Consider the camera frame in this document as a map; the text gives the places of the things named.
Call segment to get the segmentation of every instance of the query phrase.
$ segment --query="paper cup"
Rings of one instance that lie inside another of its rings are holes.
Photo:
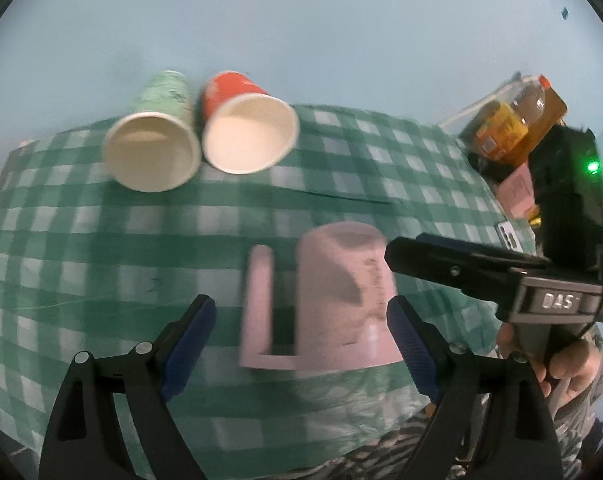
[[[238,72],[223,72],[208,83],[204,118],[204,155],[226,173],[257,173],[274,166],[293,149],[300,130],[291,105]]]
[[[143,192],[179,187],[200,166],[186,78],[167,70],[155,76],[137,99],[135,113],[107,132],[106,169],[123,186]]]

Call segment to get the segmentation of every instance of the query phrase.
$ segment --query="table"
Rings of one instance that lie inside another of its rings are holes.
[[[203,164],[178,189],[144,194],[109,179],[101,121],[13,152],[0,179],[0,429],[40,451],[78,351],[128,352],[199,293],[218,322],[187,389],[168,407],[211,479],[312,466],[395,428],[427,399],[403,363],[303,374],[238,366],[248,251],[273,248],[274,351],[291,351],[295,248],[303,233],[354,220],[387,238],[430,232],[499,244],[505,216],[453,138],[376,112],[297,106],[298,146],[249,176]],[[534,237],[515,222],[522,245]],[[448,340],[494,346],[494,305],[397,277],[397,289]],[[125,402],[124,437],[148,474]]]

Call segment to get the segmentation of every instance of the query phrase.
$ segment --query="green led light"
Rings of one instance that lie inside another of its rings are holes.
[[[588,171],[590,171],[590,173],[595,174],[599,171],[599,162],[591,162],[588,166],[587,166]]]

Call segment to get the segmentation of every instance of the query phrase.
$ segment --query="hand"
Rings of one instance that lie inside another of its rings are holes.
[[[517,342],[515,327],[510,323],[503,323],[497,332],[497,345],[499,352],[504,357],[508,357],[514,351],[524,353]],[[543,363],[531,359],[531,365],[537,375],[544,397],[548,397],[551,391],[550,383],[545,380],[547,373],[556,379],[570,379],[568,389],[559,401],[559,407],[568,404],[590,386],[597,377],[600,364],[599,350],[584,339],[572,343],[553,355],[548,370]]]

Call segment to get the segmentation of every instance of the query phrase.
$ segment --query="green paper cup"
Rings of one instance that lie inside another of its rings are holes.
[[[191,179],[202,153],[193,132],[193,107],[184,75],[172,70],[157,74],[134,110],[106,134],[102,155],[114,179],[149,193]]]

